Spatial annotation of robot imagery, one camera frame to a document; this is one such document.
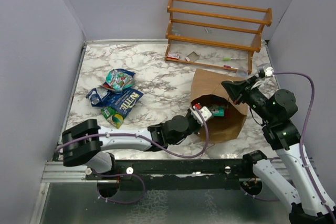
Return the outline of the brown paper bag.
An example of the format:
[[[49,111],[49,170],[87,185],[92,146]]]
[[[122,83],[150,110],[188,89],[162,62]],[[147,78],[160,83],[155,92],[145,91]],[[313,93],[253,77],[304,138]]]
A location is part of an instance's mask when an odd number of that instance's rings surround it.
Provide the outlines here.
[[[248,114],[246,104],[235,105],[221,85],[222,81],[240,81],[242,78],[196,69],[192,85],[190,104],[199,103],[210,108],[217,105],[230,107],[230,118],[214,116],[207,121],[209,142],[224,143],[238,138]]]

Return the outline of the dark blue snack packet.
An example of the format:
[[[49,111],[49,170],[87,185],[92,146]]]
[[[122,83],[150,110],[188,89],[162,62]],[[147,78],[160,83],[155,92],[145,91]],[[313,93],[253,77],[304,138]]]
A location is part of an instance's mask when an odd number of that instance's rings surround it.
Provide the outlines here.
[[[128,116],[135,104],[143,97],[143,93],[127,88],[122,92],[112,92],[103,87],[93,88],[86,95],[86,99],[90,101],[91,106],[105,108],[110,107],[123,118]]]

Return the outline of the teal red snack packet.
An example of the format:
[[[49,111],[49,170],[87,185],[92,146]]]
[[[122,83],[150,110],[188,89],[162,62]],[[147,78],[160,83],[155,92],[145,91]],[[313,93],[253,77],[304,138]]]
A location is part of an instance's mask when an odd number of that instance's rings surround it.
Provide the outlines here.
[[[131,88],[134,83],[135,73],[125,69],[112,69],[106,76],[105,82],[100,86],[114,93],[121,93]]]

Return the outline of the green snack packet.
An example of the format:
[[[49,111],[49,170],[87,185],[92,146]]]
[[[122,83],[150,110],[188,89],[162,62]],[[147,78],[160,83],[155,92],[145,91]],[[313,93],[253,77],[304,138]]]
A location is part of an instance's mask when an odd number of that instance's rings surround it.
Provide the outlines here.
[[[104,116],[104,118],[117,129],[119,129],[123,124],[124,117],[112,107],[106,106],[102,108],[101,113]]]

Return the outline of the teal white candy bag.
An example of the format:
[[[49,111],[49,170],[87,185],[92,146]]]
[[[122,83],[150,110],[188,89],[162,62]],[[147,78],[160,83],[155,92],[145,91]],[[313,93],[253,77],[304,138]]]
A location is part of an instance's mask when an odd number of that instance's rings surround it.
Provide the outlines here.
[[[224,117],[225,115],[225,108],[222,106],[211,106],[209,109],[212,113],[213,116],[217,116],[217,117]]]

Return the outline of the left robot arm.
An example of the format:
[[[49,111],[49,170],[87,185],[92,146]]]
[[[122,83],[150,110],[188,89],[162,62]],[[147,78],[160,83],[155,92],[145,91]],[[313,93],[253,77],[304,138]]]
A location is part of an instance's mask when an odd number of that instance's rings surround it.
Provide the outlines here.
[[[111,150],[167,151],[169,145],[177,145],[201,128],[213,117],[207,107],[195,105],[185,116],[151,125],[140,130],[120,130],[99,126],[97,120],[88,119],[62,133],[61,145],[56,152],[63,156],[63,165],[86,165],[104,179],[115,175],[115,157]]]

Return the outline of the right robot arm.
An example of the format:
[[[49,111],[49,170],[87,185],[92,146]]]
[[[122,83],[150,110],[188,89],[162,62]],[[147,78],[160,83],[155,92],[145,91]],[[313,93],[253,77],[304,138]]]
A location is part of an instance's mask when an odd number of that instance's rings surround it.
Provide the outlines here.
[[[277,90],[270,98],[263,95],[253,76],[242,81],[223,81],[222,86],[233,101],[245,103],[262,119],[267,143],[286,167],[287,181],[261,151],[243,156],[241,171],[246,177],[259,177],[285,206],[291,223],[335,223],[335,203],[321,185],[303,145],[303,133],[292,123],[298,111],[294,94]]]

